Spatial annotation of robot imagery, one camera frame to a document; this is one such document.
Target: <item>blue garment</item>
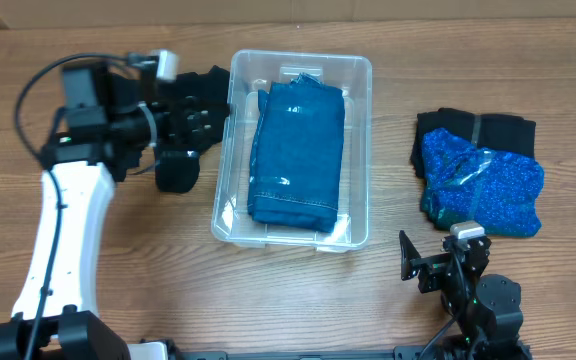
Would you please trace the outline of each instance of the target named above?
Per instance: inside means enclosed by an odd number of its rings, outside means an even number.
[[[534,236],[541,222],[535,200],[544,171],[535,159],[488,148],[440,128],[422,144],[426,190],[421,209],[440,229],[475,220],[486,233]]]
[[[344,142],[341,90],[307,74],[259,90],[250,153],[253,220],[331,232],[337,221]]]

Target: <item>white storage box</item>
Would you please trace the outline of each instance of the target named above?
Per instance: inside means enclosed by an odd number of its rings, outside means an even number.
[[[249,159],[257,129],[257,90],[288,83],[300,73],[343,91],[346,118],[339,212],[332,233],[256,223],[247,212]],[[361,56],[241,50],[232,58],[212,232],[246,247],[307,245],[321,251],[362,248],[370,229],[372,65]]]

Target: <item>wooden table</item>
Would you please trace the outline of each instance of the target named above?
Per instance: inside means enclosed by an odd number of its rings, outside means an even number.
[[[576,19],[207,25],[0,31],[0,322],[23,286],[40,212],[40,170],[13,130],[13,102],[48,62],[76,52],[170,48],[183,71],[229,67],[242,48],[363,55],[374,67],[372,238],[356,253],[240,249],[210,233],[220,146],[185,195],[151,175],[120,184],[103,234],[102,319],[127,341],[172,337],[228,352],[389,349],[423,344],[447,320],[439,293],[399,278],[397,232],[422,255],[443,234],[418,211],[408,163],[415,115],[441,106],[537,122],[546,171],[532,239],[493,238],[488,273],[523,287],[523,340],[539,359],[576,358]],[[44,139],[62,103],[57,74],[24,109]]]

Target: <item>wood grain surface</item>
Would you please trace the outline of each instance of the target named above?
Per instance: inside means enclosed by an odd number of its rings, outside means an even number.
[[[447,320],[439,294],[401,282],[397,232],[422,255],[443,234],[418,201],[408,163],[415,115],[441,106],[537,122],[546,172],[532,239],[493,238],[487,273],[521,283],[523,340],[538,359],[576,358],[576,19],[205,25],[0,31],[0,322],[23,286],[40,213],[40,169],[17,140],[13,102],[48,62],[75,52],[170,48],[183,71],[229,67],[242,48],[357,54],[373,64],[372,232],[347,254],[240,249],[210,232],[220,146],[191,193],[152,175],[120,184],[103,233],[102,319],[127,341],[172,337],[228,352],[390,349],[423,344]],[[57,74],[24,108],[39,142],[62,103]]]

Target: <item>blue sequin garment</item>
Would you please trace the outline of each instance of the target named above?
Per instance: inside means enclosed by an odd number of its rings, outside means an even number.
[[[475,220],[486,233],[534,236],[541,222],[535,200],[544,170],[535,159],[488,148],[441,128],[424,136],[426,189],[421,209],[440,229]]]

